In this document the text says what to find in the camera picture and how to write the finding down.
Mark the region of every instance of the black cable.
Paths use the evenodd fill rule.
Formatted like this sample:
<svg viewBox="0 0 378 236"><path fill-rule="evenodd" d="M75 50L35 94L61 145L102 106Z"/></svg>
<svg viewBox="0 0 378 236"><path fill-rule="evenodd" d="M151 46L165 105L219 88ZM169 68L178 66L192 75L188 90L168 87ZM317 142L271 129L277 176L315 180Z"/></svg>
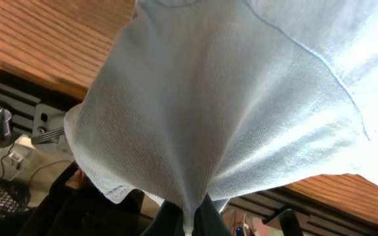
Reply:
<svg viewBox="0 0 378 236"><path fill-rule="evenodd" d="M5 167L4 167L4 163L3 163L4 158L5 158L5 157L8 157L8 156L11 154L11 150L12 150L12 148L14 147L14 145L15 145L15 142L12 143L10 149L8 150L8 153L0 159L0 162L1 162L1 168L2 168L2 170L3 170L3 173L2 173L2 175L1 175L1 177L0 177L0 179L3 179L4 176L5 176Z"/></svg>
<svg viewBox="0 0 378 236"><path fill-rule="evenodd" d="M46 167L53 166L53 165L58 164L58 163L63 163L63 162L71 162L71 161L67 161L67 160L63 160L63 161L55 161L54 163L47 164L47 165L45 165L45 166L40 167L39 169L37 169L37 170L32 174L32 176L30 177L29 184L28 184L29 188L30 188L30 186L32 185L32 180L33 180L34 176L35 176L40 170L42 170L42 169L44 169L44 168L46 168Z"/></svg>

